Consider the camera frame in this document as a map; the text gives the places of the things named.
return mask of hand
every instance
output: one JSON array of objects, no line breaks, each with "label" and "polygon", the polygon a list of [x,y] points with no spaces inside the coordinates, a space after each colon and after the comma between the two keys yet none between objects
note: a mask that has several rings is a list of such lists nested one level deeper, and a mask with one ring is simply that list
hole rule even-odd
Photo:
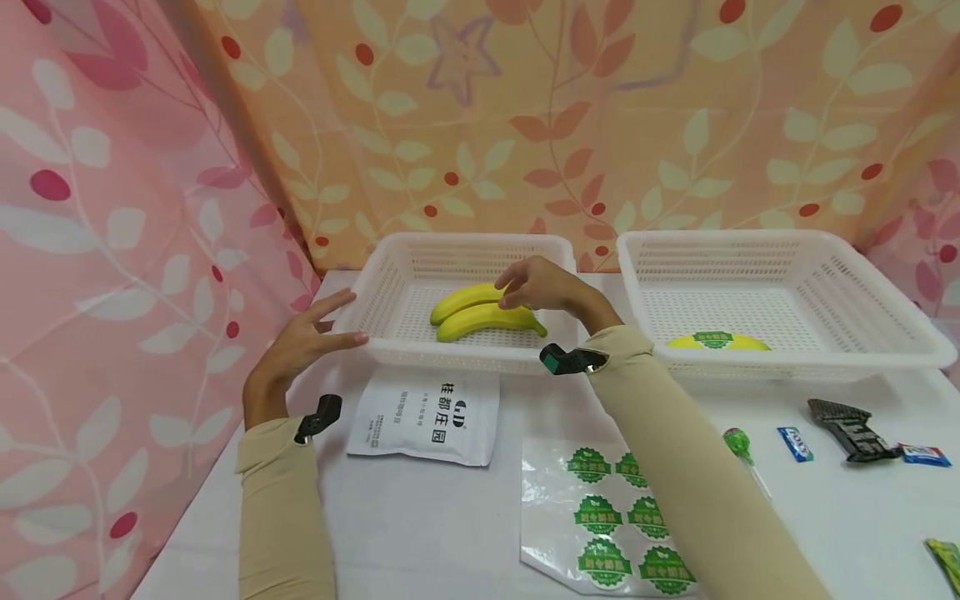
[{"label": "hand", "polygon": [[321,321],[350,304],[356,294],[343,289],[314,302],[280,330],[274,342],[253,367],[244,385],[244,421],[247,429],[267,420],[287,417],[286,392],[297,375],[318,358],[336,350],[357,348],[370,338],[354,331],[330,335],[332,321]]},{"label": "hand", "polygon": [[599,290],[542,256],[531,256],[510,265],[493,286],[504,290],[500,308],[529,306],[534,310],[565,310],[583,322],[590,335],[623,324]]}]

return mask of lollipop stick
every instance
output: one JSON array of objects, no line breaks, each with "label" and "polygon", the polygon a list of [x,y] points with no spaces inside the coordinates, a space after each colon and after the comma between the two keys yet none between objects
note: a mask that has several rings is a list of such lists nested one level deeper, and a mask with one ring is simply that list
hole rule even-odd
[{"label": "lollipop stick", "polygon": [[766,482],[763,481],[763,477],[760,477],[760,473],[757,472],[756,467],[750,467],[750,474],[754,476],[754,481],[756,481],[756,484],[763,490],[763,495],[767,496],[767,500],[773,502],[774,496],[770,493],[770,488],[767,487]]}]

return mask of round green label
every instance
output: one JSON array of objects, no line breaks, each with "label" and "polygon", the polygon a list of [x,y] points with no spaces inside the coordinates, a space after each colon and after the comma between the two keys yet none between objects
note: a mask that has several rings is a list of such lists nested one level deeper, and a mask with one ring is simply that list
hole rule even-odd
[{"label": "round green label", "polygon": [[610,463],[597,450],[580,448],[573,453],[573,458],[566,462],[566,470],[585,483],[597,483],[610,474]]},{"label": "round green label", "polygon": [[719,350],[726,348],[733,336],[726,331],[698,331],[693,334],[693,339],[707,348]]},{"label": "round green label", "polygon": [[638,498],[634,508],[627,513],[627,522],[636,525],[640,533],[651,540],[664,540],[670,535],[663,523],[660,506],[653,496]]},{"label": "round green label", "polygon": [[637,570],[640,579],[649,581],[654,588],[666,594],[684,593],[697,581],[677,551],[666,546],[654,546],[647,550],[643,564]]},{"label": "round green label", "polygon": [[636,463],[636,457],[633,452],[627,452],[623,455],[620,462],[616,464],[616,472],[623,475],[627,483],[635,488],[645,489],[649,487],[647,486],[646,477],[640,472],[640,465]]},{"label": "round green label", "polygon": [[610,500],[602,495],[589,495],[580,502],[580,510],[573,514],[573,520],[583,525],[592,534],[609,535],[617,525],[623,523]]},{"label": "round green label", "polygon": [[577,566],[598,588],[603,589],[619,588],[627,575],[633,572],[630,561],[624,558],[620,548],[602,538],[587,542],[584,553],[577,559]]}]

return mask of green lollipop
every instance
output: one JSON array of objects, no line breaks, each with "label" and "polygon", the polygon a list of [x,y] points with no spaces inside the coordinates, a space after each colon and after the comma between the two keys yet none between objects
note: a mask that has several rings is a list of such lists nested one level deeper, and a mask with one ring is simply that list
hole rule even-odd
[{"label": "green lollipop", "polygon": [[756,484],[763,490],[767,499],[773,500],[774,496],[770,494],[770,488],[767,488],[767,484],[763,481],[763,478],[760,477],[760,473],[756,471],[754,458],[750,455],[750,438],[747,437],[746,432],[739,427],[731,427],[724,432],[723,441],[727,444],[730,452],[750,468],[750,474],[753,475],[754,481],[756,481]]}]

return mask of blue candy wrapper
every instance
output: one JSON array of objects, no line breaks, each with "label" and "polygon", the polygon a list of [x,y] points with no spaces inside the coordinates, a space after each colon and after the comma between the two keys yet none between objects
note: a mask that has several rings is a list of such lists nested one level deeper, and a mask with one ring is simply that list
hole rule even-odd
[{"label": "blue candy wrapper", "polygon": [[806,447],[806,443],[800,437],[800,429],[796,427],[778,427],[777,431],[780,432],[783,441],[786,442],[786,447],[790,448],[790,451],[793,452],[793,457],[797,459],[798,463],[809,463],[813,460],[813,452],[810,451],[810,448]]},{"label": "blue candy wrapper", "polygon": [[910,445],[900,444],[903,448],[903,461],[913,465],[933,465],[934,467],[952,467],[950,462],[940,448],[928,445]]}]

